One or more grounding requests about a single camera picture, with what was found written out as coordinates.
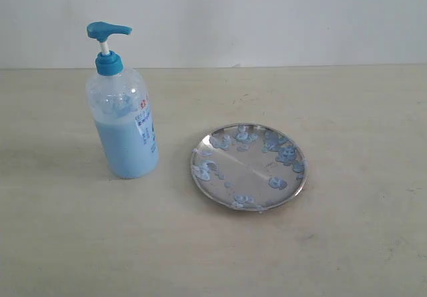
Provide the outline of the round steel plate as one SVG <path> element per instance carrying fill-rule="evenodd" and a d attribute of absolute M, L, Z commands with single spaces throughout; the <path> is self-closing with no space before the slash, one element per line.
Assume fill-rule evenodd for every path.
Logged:
<path fill-rule="evenodd" d="M 304 188 L 308 163 L 285 133 L 255 123 L 232 123 L 209 132 L 189 162 L 198 189 L 237 211 L 264 212 Z"/>

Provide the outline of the blue pump soap bottle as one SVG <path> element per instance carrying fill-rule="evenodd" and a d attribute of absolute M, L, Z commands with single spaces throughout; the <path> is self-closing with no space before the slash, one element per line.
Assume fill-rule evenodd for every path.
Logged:
<path fill-rule="evenodd" d="M 86 85 L 88 104 L 109 168 L 123 179 L 148 174 L 159 159 L 147 86 L 107 44 L 110 35 L 130 33 L 128 26 L 101 21 L 87 26 L 88 37 L 100 46 L 97 72 Z"/>

